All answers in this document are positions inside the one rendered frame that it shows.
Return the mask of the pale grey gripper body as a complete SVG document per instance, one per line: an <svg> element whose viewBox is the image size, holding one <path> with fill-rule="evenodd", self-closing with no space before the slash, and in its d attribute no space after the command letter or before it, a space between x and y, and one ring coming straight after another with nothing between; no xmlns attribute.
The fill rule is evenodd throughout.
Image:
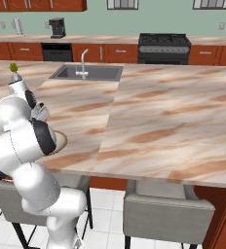
<svg viewBox="0 0 226 249"><path fill-rule="evenodd" d="M49 116L50 112L43 102L37 103L31 110L31 117L38 121L45 122Z"/></svg>

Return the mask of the green plant in grey vase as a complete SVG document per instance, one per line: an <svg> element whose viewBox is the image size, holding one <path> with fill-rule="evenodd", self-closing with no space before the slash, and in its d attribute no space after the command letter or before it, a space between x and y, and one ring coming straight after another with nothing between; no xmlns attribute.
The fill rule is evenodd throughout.
<svg viewBox="0 0 226 249"><path fill-rule="evenodd" d="M10 63L10 70L12 72L12 75L11 75L12 83L22 80L21 75L18 73L18 67L14 62Z"/></svg>

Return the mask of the black dishwasher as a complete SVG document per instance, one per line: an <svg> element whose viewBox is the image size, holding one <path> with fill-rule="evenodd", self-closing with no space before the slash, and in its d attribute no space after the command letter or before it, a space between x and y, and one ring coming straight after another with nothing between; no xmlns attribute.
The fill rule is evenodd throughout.
<svg viewBox="0 0 226 249"><path fill-rule="evenodd" d="M45 61L72 62L72 47L65 43L42 43L43 58Z"/></svg>

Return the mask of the silver tap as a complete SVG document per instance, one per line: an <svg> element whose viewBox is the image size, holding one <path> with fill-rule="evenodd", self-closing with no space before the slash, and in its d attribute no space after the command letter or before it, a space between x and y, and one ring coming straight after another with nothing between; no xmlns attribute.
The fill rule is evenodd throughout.
<svg viewBox="0 0 226 249"><path fill-rule="evenodd" d="M76 75L80 75L81 77L82 77L82 79L83 80L86 80L86 77L89 75L89 72L87 72L86 70L85 70L85 55L86 55L86 53L89 51L89 49L85 49L83 52L82 52L82 55L81 55L81 62L82 62L82 64L81 64L81 70L80 71L78 71L77 70L77 67L76 67L76 71L75 71L75 73L76 73Z"/></svg>

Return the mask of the red-brown lower cupboards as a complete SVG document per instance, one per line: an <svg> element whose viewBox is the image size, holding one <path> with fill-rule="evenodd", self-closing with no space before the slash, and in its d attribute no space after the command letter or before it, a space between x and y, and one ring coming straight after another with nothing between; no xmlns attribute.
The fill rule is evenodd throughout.
<svg viewBox="0 0 226 249"><path fill-rule="evenodd" d="M226 66L226 46L193 45L189 55L189 64Z"/></svg>
<svg viewBox="0 0 226 249"><path fill-rule="evenodd" d="M41 44L0 42L0 60L43 61Z"/></svg>
<svg viewBox="0 0 226 249"><path fill-rule="evenodd" d="M86 62L137 63L137 44L90 44L73 43L73 61L81 62L85 50Z"/></svg>

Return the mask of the grey steel sink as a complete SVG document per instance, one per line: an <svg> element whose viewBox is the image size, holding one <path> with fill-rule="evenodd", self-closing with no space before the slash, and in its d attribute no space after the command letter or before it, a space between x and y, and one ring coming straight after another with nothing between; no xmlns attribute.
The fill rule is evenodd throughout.
<svg viewBox="0 0 226 249"><path fill-rule="evenodd" d="M87 80L87 81L110 81L119 82L121 80L123 66L109 65L86 65L85 71L87 75L82 77L82 66L63 64L51 76L51 79L58 80Z"/></svg>

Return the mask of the black coffee machine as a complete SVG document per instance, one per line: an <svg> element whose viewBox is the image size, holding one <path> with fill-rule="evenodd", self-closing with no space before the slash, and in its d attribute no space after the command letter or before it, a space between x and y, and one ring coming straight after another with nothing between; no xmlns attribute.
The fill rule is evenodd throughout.
<svg viewBox="0 0 226 249"><path fill-rule="evenodd" d="M52 39L60 39L66 36L64 18L51 18L49 25L52 27Z"/></svg>

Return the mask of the grey upholstered stool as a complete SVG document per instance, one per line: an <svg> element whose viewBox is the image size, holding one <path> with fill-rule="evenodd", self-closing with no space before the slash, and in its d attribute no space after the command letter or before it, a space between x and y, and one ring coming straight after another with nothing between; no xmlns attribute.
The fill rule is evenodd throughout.
<svg viewBox="0 0 226 249"><path fill-rule="evenodd" d="M86 209L88 212L86 223L90 224L90 228L92 229L94 225L90 193L91 177L82 175L63 175L57 172L55 173L55 177L61 187L65 186L78 189L86 194L88 206ZM27 224L34 225L35 227L45 227L47 218L45 216L36 216L24 212L21 207L21 196L14 184L6 179L0 180L0 208L5 219L13 225L23 249L39 249L29 246L29 242L25 240L20 225Z"/></svg>
<svg viewBox="0 0 226 249"><path fill-rule="evenodd" d="M132 237L187 243L189 249L197 249L215 211L191 185L141 180L127 182L123 206L125 249L131 249Z"/></svg>

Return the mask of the black stove with oven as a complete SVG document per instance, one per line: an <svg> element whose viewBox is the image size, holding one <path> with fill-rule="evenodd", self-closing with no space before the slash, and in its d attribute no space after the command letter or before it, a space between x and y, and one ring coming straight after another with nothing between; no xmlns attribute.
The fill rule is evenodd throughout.
<svg viewBox="0 0 226 249"><path fill-rule="evenodd" d="M139 64L187 65L191 42L185 34L141 33L138 39Z"/></svg>

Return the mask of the red-brown wall cupboards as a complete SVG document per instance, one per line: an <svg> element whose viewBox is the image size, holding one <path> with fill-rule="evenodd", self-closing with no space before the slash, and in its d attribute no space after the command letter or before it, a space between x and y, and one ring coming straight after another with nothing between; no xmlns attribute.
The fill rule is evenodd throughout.
<svg viewBox="0 0 226 249"><path fill-rule="evenodd" d="M84 12L87 0L0 0L0 12Z"/></svg>

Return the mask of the window with white frame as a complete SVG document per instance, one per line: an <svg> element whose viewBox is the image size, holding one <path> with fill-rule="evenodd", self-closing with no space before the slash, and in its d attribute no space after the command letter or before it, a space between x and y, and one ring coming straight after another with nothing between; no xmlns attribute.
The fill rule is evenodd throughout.
<svg viewBox="0 0 226 249"><path fill-rule="evenodd" d="M194 10L226 10L226 0L194 0Z"/></svg>
<svg viewBox="0 0 226 249"><path fill-rule="evenodd" d="M108 10L137 10L138 0L107 0Z"/></svg>

